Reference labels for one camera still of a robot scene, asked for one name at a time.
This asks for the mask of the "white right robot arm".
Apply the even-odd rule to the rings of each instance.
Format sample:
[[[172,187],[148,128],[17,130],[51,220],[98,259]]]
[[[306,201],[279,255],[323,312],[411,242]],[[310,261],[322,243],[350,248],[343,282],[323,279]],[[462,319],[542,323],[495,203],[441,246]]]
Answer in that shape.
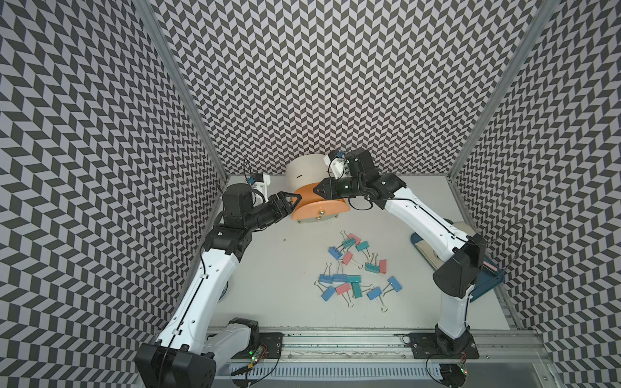
[[[365,149],[332,151],[323,157],[328,177],[313,192],[325,200],[362,197],[396,216],[430,245],[442,265],[433,273],[441,292],[438,339],[465,339],[467,311],[485,261],[485,239],[440,217],[394,173],[381,173]]]

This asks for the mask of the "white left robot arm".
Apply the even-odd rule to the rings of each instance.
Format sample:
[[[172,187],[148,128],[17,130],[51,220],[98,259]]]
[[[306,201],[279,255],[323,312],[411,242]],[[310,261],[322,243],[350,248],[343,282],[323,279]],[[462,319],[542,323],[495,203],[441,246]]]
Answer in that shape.
[[[235,318],[215,336],[207,331],[229,279],[255,232],[288,217],[302,196],[262,193],[248,184],[232,184],[223,208],[205,236],[197,269],[170,322],[152,344],[142,344],[134,363],[146,387],[210,387],[232,357],[256,349],[257,321]]]

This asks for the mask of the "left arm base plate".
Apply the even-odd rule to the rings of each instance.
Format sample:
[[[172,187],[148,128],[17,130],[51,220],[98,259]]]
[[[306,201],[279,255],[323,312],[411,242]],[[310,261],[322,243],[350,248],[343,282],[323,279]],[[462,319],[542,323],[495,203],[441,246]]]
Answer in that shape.
[[[263,355],[268,360],[281,358],[284,334],[282,332],[262,332],[258,341],[248,349],[237,353],[233,360],[249,360],[257,351],[263,350]]]

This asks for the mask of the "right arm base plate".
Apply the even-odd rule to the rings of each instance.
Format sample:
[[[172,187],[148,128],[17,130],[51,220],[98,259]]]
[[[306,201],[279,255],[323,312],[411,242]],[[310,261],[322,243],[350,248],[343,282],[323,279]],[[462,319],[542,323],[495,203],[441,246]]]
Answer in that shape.
[[[480,353],[470,331],[458,339],[452,339],[441,332],[412,332],[408,334],[409,347],[415,359],[440,358],[478,360]]]

